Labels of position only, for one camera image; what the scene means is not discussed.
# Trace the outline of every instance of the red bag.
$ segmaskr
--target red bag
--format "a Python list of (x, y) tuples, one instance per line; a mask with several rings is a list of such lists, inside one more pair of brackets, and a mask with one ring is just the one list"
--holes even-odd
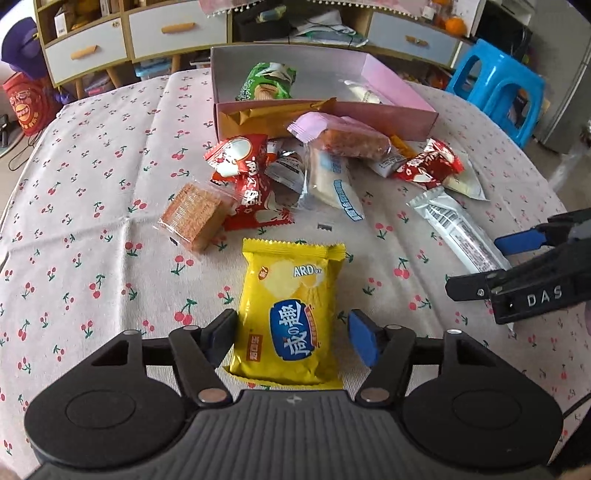
[(60, 105), (53, 98), (49, 77), (31, 80), (22, 72), (15, 73), (2, 85), (17, 115), (23, 133), (32, 137), (56, 117)]

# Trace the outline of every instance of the refrigerator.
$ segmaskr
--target refrigerator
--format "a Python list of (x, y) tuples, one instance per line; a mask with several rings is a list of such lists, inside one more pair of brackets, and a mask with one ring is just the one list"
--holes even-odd
[(534, 136), (568, 153), (591, 119), (591, 24), (567, 0), (537, 0), (529, 27), (535, 70), (550, 101)]

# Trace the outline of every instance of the yellow snack bag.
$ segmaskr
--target yellow snack bag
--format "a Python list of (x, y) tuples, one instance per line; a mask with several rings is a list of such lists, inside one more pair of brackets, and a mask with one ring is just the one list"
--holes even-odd
[(248, 260), (231, 374), (261, 385), (343, 388), (330, 349), (345, 245), (244, 239)]

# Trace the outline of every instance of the drawer handle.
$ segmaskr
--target drawer handle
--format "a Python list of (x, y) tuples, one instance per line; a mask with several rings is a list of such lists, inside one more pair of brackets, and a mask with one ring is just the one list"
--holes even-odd
[(75, 51), (74, 53), (72, 53), (72, 55), (70, 55), (70, 58), (72, 60), (83, 59), (84, 57), (87, 57), (88, 55), (92, 55), (94, 52), (96, 52), (97, 48), (99, 48), (98, 45), (91, 45), (90, 47), (86, 47), (86, 48), (83, 48), (82, 50)]
[(166, 33), (181, 33), (181, 32), (186, 32), (186, 31), (192, 30), (194, 28), (195, 28), (195, 22), (177, 23), (175, 25), (166, 25), (165, 27), (162, 27), (161, 31), (164, 34), (166, 34)]
[(412, 43), (417, 47), (427, 48), (429, 46), (429, 42), (427, 40), (421, 40), (417, 37), (411, 37), (410, 35), (406, 35), (406, 39), (408, 43)]

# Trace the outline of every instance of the white snack package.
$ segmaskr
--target white snack package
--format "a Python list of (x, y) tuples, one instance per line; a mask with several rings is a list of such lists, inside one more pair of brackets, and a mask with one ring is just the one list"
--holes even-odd
[(428, 190), (407, 205), (428, 220), (469, 273), (511, 268), (486, 232), (443, 187)]
[(309, 148), (306, 156), (306, 180), (297, 206), (317, 210), (320, 201), (344, 210), (354, 222), (363, 220), (361, 201), (351, 186), (348, 159), (316, 148)]
[(442, 185), (447, 189), (466, 195), (471, 199), (487, 200), (468, 154), (463, 151), (454, 150), (454, 152), (460, 157), (462, 165), (464, 165), (464, 171), (449, 175), (443, 180)]
[(304, 162), (296, 153), (280, 157), (267, 165), (267, 176), (297, 193), (304, 189)]
[(351, 93), (355, 95), (358, 101), (363, 103), (384, 103), (380, 96), (366, 85), (353, 80), (343, 80), (342, 82), (351, 90)]
[(407, 160), (408, 159), (402, 155), (396, 147), (392, 146), (392, 150), (386, 160), (382, 160), (381, 162), (365, 162), (365, 165), (371, 168), (379, 176), (387, 178)]

